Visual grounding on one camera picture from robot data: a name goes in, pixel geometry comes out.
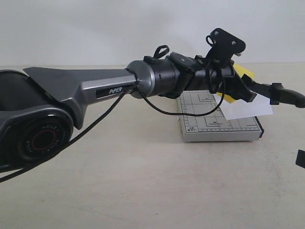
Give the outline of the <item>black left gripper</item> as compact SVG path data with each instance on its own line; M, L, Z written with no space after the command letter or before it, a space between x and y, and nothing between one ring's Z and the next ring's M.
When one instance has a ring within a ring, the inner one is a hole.
M241 99L247 103L255 99L257 94L250 90L255 81L247 74L240 77L234 69L233 60L230 60L224 68L219 66L218 61L209 60L199 55L195 57L195 60L202 68L196 71L188 83L189 91L224 92L225 94L232 94L232 98L235 100Z

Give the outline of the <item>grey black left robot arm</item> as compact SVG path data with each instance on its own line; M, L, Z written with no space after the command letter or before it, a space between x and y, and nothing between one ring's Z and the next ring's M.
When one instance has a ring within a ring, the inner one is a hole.
M89 105L130 94L178 98L208 90L252 102L256 96L232 60L155 53L124 69L28 67L0 72L0 170L15 177L75 142Z

